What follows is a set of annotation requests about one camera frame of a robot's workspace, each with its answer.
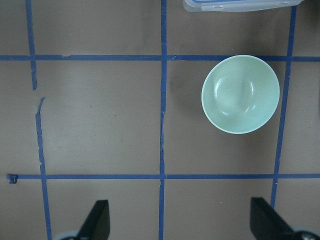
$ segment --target bowl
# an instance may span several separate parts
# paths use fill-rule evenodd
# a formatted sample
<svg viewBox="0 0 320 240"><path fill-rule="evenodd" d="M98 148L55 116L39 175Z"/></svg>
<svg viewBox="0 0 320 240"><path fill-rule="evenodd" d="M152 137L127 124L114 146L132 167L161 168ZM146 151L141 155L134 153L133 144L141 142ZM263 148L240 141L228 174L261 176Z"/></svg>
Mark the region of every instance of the bowl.
<svg viewBox="0 0 320 240"><path fill-rule="evenodd" d="M265 61L236 55L210 71L202 87L201 102L206 117L218 129L246 134L272 117L279 97L277 75Z"/></svg>

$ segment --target vertical blue tape strip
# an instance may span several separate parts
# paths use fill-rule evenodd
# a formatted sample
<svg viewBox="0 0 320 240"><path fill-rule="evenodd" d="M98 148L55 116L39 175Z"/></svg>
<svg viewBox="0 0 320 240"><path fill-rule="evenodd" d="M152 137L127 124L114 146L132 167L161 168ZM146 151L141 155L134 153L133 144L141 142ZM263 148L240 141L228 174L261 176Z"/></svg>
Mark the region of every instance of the vertical blue tape strip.
<svg viewBox="0 0 320 240"><path fill-rule="evenodd" d="M41 173L41 184L42 184L42 197L43 197L43 207L44 207L44 217L45 217L45 227L47 239L52 240L51 232L51 221L50 221L50 209L49 209L49 198L48 198L48 189L47 189L47 179L46 179L46 165L45 165L45 156L43 148L43 139L42 139L42 129L41 129L41 107L44 102L45 97L42 97L38 107L38 111L35 114L35 124L36 124L36 134L38 141L38 153Z"/></svg>
<svg viewBox="0 0 320 240"><path fill-rule="evenodd" d="M161 0L161 110L160 110L160 188L159 188L159 236L164 239L165 222L165 156L164 156L164 117L167 92L167 0Z"/></svg>
<svg viewBox="0 0 320 240"><path fill-rule="evenodd" d="M293 6L291 8L290 31L289 31L288 49L287 49L288 58L287 58L286 67L285 67L279 132L278 132L278 139L277 139L277 146L276 146L273 182L272 182L272 191L271 191L271 200L270 200L270 205L273 208L276 206L280 159L281 159L282 143L284 138L286 110L287 110L287 101L288 101L288 94L289 94L289 84L290 84L291 65L292 65L292 54L293 54L293 48L294 48L296 15L297 15L297 6Z"/></svg>
<svg viewBox="0 0 320 240"><path fill-rule="evenodd" d="M31 78L32 78L32 88L37 89L37 64L36 64L36 51L34 42L34 32L32 24L32 7L31 0L25 0L25 10L26 10L26 22L28 30L28 41L29 41L29 53L30 53L30 67L31 67Z"/></svg>

